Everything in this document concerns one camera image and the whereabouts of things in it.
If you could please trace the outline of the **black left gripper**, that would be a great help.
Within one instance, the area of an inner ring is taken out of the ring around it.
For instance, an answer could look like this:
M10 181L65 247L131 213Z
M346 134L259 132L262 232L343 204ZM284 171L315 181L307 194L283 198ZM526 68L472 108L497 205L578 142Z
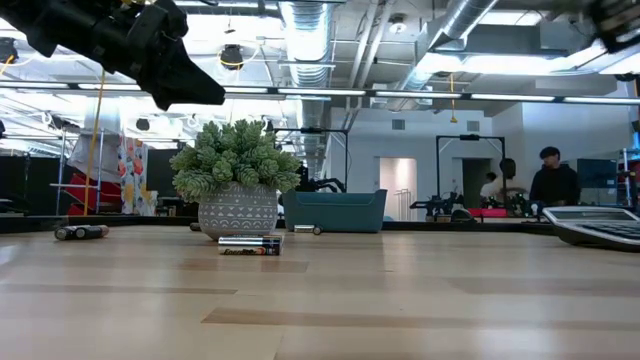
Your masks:
M110 72L134 79L166 111L174 104L222 105L226 90L174 42L173 11L102 11L91 54Z

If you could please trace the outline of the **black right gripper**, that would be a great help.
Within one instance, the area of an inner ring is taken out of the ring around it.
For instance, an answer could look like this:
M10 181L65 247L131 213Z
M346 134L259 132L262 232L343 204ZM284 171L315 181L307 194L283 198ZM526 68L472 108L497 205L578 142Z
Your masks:
M586 13L608 53L639 44L639 0L592 0Z

